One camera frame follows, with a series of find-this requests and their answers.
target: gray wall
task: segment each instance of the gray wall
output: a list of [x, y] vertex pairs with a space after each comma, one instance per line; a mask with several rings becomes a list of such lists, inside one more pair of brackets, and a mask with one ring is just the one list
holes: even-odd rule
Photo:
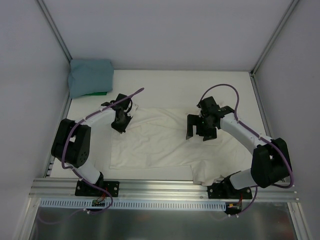
[[271, 131], [288, 143], [314, 239], [320, 239], [319, 13], [319, 0], [301, 0], [256, 76]]
[[45, 0], [73, 58], [250, 71], [291, 0]]
[[67, 97], [68, 62], [34, 0], [0, 7], [0, 238], [22, 219]]

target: folded blue cloth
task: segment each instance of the folded blue cloth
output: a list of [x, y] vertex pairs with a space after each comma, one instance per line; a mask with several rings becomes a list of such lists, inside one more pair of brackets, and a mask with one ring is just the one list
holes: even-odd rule
[[68, 85], [72, 99], [112, 91], [114, 68], [109, 60], [73, 59], [70, 66]]

